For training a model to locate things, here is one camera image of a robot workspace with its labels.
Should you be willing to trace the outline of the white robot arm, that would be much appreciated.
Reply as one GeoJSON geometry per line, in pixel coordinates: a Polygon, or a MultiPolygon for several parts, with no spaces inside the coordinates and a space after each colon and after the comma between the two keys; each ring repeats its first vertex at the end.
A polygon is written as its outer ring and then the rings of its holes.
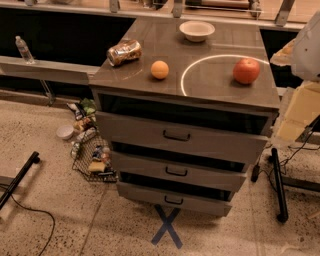
{"type": "Polygon", "coordinates": [[[295,38],[291,71],[303,80],[320,81],[320,11],[317,11],[295,38]]]}

